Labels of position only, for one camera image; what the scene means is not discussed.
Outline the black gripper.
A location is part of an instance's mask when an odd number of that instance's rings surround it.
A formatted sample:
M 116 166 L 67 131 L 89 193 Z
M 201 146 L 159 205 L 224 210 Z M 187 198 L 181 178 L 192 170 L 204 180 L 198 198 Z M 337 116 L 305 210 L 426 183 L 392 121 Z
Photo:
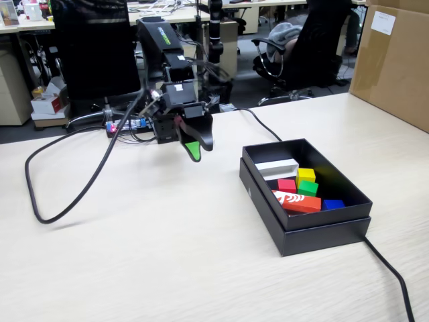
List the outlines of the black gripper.
M 213 117 L 204 114 L 204 103 L 198 101 L 193 81 L 164 83 L 161 87 L 165 101 L 162 113 L 177 113 L 174 125 L 178 140 L 193 162 L 200 162 L 200 147 L 210 152 L 214 148 Z

